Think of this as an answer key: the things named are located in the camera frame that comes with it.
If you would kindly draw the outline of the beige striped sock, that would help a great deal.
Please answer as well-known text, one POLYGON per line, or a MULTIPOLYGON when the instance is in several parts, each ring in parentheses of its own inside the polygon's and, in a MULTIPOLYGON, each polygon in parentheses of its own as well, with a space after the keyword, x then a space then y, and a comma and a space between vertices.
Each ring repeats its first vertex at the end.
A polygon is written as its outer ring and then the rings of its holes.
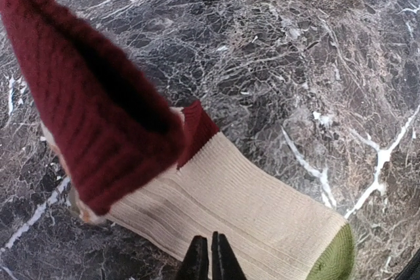
POLYGON ((225 234, 247 279, 349 279, 354 240, 334 210, 268 175, 199 101, 172 108, 125 53, 56 0, 1 0, 46 141, 84 222, 112 220, 182 261, 225 234))

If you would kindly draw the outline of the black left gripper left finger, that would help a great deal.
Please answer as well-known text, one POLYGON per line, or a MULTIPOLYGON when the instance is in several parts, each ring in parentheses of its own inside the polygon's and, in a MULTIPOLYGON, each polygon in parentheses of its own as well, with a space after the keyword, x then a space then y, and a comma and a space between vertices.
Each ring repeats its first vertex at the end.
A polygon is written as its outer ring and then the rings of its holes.
POLYGON ((207 239, 196 235, 192 239, 180 268, 175 275, 176 280, 207 280, 209 273, 209 254, 207 239))

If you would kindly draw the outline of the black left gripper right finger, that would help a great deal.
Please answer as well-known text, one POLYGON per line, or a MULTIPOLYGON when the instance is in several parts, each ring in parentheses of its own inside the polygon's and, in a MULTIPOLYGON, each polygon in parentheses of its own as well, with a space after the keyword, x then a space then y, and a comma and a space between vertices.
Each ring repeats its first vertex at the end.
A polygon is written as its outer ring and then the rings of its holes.
POLYGON ((212 280, 246 280, 225 234, 213 232, 211 243, 212 280))

